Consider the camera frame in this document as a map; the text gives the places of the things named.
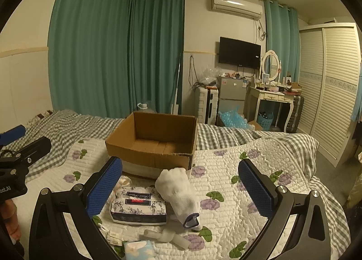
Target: black suitcase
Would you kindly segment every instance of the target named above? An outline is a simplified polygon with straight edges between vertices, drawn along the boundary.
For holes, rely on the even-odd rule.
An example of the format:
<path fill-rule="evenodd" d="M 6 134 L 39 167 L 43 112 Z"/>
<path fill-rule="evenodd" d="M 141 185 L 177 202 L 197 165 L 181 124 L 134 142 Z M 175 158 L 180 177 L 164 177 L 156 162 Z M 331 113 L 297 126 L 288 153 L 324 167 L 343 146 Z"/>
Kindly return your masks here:
<path fill-rule="evenodd" d="M 287 133 L 296 133 L 296 129 L 298 127 L 300 120 L 300 115 L 303 109 L 304 98 L 302 96 L 294 96 L 293 104 L 294 104 L 293 112 L 287 124 Z M 282 109 L 280 111 L 280 116 L 278 120 L 278 127 L 281 129 L 281 131 L 284 130 L 285 122 L 289 114 L 289 109 L 290 109 L 289 106 L 290 106 L 289 103 L 282 104 Z"/>

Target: white louvered wardrobe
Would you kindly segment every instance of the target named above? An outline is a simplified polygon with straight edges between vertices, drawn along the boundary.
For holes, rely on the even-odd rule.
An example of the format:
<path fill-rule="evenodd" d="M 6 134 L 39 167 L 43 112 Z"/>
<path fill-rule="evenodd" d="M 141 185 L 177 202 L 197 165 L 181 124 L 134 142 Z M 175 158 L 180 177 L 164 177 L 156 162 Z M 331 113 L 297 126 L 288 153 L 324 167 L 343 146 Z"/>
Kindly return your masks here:
<path fill-rule="evenodd" d="M 328 23 L 300 29 L 300 72 L 304 106 L 298 130 L 315 137 L 334 166 L 354 146 L 353 110 L 361 49 L 355 23 Z"/>

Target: wardrobe door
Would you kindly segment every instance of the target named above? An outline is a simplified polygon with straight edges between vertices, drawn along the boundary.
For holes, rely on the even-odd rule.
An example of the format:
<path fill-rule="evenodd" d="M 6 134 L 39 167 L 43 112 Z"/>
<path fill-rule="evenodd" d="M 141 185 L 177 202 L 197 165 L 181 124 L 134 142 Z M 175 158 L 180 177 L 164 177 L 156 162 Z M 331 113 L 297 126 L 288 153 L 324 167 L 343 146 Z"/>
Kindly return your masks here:
<path fill-rule="evenodd" d="M 299 84 L 302 86 L 304 105 L 298 128 L 310 134 L 319 104 L 323 76 L 323 35 L 322 29 L 300 32 Z"/>
<path fill-rule="evenodd" d="M 361 60 L 353 27 L 323 28 L 325 79 L 312 136 L 338 162 L 349 138 Z"/>

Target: laundry basket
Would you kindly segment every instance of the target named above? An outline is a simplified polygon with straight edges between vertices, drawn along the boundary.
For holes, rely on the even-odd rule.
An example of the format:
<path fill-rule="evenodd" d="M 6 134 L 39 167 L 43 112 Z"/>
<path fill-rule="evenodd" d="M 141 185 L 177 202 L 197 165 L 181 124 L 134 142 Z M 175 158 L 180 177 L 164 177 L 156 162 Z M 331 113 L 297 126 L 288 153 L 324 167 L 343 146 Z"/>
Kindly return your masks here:
<path fill-rule="evenodd" d="M 267 113 L 267 118 L 264 118 L 263 116 L 258 114 L 258 117 L 256 118 L 256 122 L 263 128 L 263 130 L 268 131 L 270 129 L 270 126 L 272 125 L 274 119 L 274 114 Z"/>

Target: television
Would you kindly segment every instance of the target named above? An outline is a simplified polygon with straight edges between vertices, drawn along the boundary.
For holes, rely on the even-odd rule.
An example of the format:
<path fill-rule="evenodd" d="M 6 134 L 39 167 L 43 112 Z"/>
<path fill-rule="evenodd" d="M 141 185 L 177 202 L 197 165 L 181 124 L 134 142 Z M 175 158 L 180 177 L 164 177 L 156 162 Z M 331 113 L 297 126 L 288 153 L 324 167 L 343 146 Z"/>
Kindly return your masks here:
<path fill-rule="evenodd" d="M 219 63 L 259 69 L 261 46 L 220 37 Z"/>

